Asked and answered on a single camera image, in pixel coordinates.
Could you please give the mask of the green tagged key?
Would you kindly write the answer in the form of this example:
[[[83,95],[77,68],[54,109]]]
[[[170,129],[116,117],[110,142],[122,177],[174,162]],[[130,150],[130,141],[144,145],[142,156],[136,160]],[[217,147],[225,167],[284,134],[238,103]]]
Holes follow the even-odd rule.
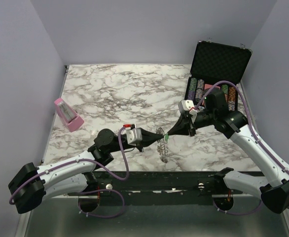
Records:
[[[166,133],[165,136],[164,136],[165,143],[168,143],[168,140],[169,140],[169,134]]]

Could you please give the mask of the metal key ring disc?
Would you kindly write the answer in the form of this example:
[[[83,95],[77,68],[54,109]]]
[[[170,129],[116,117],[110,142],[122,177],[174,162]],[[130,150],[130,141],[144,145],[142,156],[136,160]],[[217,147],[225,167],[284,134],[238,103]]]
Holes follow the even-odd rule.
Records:
[[[156,129],[156,133],[163,134],[165,136],[165,132],[161,127]],[[164,138],[157,141],[157,152],[159,153],[160,160],[163,163],[168,163],[168,143],[165,143]]]

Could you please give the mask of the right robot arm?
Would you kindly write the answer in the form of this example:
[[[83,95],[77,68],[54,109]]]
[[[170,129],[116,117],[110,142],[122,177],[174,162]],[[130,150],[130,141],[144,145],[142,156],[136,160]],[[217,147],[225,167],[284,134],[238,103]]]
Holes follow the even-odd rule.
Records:
[[[228,108],[223,91],[206,91],[205,108],[199,112],[191,100],[179,102],[180,118],[168,135],[194,136],[202,127],[214,126],[238,145],[263,173],[254,177],[225,168],[215,175],[218,193],[238,190],[260,199],[272,212],[280,214],[289,207],[289,165],[259,137],[248,119],[239,111]]]

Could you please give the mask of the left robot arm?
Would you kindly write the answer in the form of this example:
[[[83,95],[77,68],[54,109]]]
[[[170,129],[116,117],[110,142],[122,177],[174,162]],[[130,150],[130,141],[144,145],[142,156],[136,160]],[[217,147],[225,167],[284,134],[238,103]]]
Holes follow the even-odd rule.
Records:
[[[106,167],[113,161],[112,153],[120,151],[126,163],[125,150],[136,148],[142,152],[144,147],[163,137],[162,134],[132,126],[122,127],[118,134],[110,129],[102,129],[94,139],[94,144],[73,158],[51,165],[35,166],[32,162],[23,165],[8,184],[11,193],[9,204],[14,205],[19,214],[23,214],[38,207],[43,200],[58,195],[81,192],[91,195],[96,189],[92,172],[98,168],[125,181],[129,177],[129,168],[126,168],[125,176],[121,177]]]

